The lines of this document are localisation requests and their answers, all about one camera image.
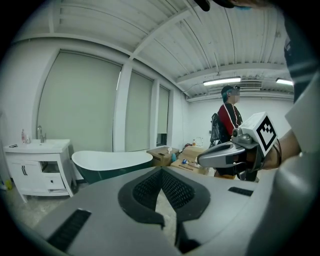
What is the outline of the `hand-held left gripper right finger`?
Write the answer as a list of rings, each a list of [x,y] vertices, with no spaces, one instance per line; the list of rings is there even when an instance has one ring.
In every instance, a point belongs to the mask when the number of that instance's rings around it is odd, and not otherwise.
[[[161,170],[162,190],[176,213],[175,245],[161,256],[245,256],[254,226],[243,219],[257,184]]]

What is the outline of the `fluorescent ceiling light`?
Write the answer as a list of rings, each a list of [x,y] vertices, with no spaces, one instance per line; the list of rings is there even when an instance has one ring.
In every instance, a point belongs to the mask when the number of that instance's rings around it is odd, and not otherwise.
[[[292,80],[290,80],[290,79],[284,79],[284,78],[277,78],[276,80],[275,80],[275,82],[277,83],[277,84],[282,84],[282,85],[288,85],[288,86],[293,86],[294,85],[294,83],[293,83],[293,81]]]
[[[240,81],[241,81],[241,77],[240,76],[235,76],[235,77],[227,77],[227,78],[204,81],[203,85],[204,86],[213,86],[213,85],[238,83]]]

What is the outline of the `white vanity cabinet with sink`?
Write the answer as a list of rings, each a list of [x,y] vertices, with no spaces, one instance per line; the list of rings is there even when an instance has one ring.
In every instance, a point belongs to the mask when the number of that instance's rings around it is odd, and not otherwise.
[[[71,165],[69,139],[47,139],[40,143],[16,143],[18,147],[3,147],[9,173],[22,200],[27,196],[74,196],[76,176]]]

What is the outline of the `narrow grey roller blind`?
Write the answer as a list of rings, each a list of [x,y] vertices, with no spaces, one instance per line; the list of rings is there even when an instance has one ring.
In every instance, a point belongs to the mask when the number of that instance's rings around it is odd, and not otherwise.
[[[166,134],[168,129],[168,108],[170,92],[159,87],[157,133]]]

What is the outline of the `chrome faucet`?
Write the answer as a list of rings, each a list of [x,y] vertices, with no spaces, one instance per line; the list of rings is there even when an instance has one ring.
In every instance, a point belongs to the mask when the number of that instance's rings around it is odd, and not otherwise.
[[[37,127],[37,137],[38,139],[40,140],[40,143],[45,143],[47,138],[46,138],[46,133],[43,133],[43,129],[42,129],[42,126],[39,125]]]

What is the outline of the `green and white bathtub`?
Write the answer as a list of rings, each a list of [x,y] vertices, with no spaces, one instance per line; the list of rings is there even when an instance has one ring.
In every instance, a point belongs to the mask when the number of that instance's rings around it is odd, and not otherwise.
[[[152,166],[153,156],[147,152],[74,152],[72,162],[88,184],[125,175]]]

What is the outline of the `wide grey roller blind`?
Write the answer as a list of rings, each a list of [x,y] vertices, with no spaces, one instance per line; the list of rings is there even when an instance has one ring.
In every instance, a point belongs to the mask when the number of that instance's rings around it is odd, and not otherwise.
[[[47,139],[69,139],[70,153],[113,150],[116,90],[121,66],[60,52],[46,78],[37,125]]]

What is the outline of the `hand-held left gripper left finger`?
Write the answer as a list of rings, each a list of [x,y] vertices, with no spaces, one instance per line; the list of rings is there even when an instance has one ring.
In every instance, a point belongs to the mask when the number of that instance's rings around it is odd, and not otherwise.
[[[90,212],[66,251],[71,256],[180,256],[160,225],[139,223],[120,207],[121,187],[152,171],[146,168],[93,183],[47,214],[35,232],[47,240],[77,209]]]

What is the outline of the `person's right hand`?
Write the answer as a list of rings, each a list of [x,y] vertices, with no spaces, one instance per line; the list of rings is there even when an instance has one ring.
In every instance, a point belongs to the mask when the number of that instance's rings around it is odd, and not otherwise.
[[[249,172],[253,172],[257,167],[257,149],[249,149],[246,151],[246,165]]]

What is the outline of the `ceiling air vent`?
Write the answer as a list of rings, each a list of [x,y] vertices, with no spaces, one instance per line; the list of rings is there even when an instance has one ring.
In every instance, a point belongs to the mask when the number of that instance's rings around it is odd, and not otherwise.
[[[244,80],[239,83],[239,86],[247,89],[261,89],[262,82],[259,80]]]

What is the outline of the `person's black clothes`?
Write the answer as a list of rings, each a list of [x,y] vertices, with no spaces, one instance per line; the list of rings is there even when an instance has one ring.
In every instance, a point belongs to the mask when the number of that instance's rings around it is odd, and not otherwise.
[[[287,14],[284,14],[283,17],[287,32],[284,43],[284,58],[293,82],[293,101],[296,102],[313,79],[319,61],[302,29]]]

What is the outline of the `large cardboard box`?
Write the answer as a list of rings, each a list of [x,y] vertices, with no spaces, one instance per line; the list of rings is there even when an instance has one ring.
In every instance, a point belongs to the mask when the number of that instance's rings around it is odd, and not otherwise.
[[[201,174],[205,176],[213,176],[215,169],[212,167],[203,167],[198,163],[198,156],[206,151],[205,148],[198,146],[188,146],[179,154],[177,160],[170,167],[179,168],[184,171]],[[187,159],[188,163],[183,164],[183,159]]]

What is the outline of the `person's right forearm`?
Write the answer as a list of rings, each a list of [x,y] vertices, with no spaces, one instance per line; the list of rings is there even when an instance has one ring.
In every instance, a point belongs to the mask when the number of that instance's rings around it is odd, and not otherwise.
[[[289,130],[270,149],[265,157],[263,170],[277,169],[283,162],[299,155],[301,148],[292,130]]]

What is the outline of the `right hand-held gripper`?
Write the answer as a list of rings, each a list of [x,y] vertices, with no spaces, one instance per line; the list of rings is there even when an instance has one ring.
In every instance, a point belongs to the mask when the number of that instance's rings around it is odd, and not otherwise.
[[[253,114],[232,132],[231,141],[217,144],[197,156],[197,163],[206,168],[230,168],[240,180],[246,181],[249,173],[262,169],[265,157],[278,139],[277,132],[266,112]],[[257,167],[249,172],[246,163],[247,151],[257,149]],[[238,163],[236,157],[242,154]]]

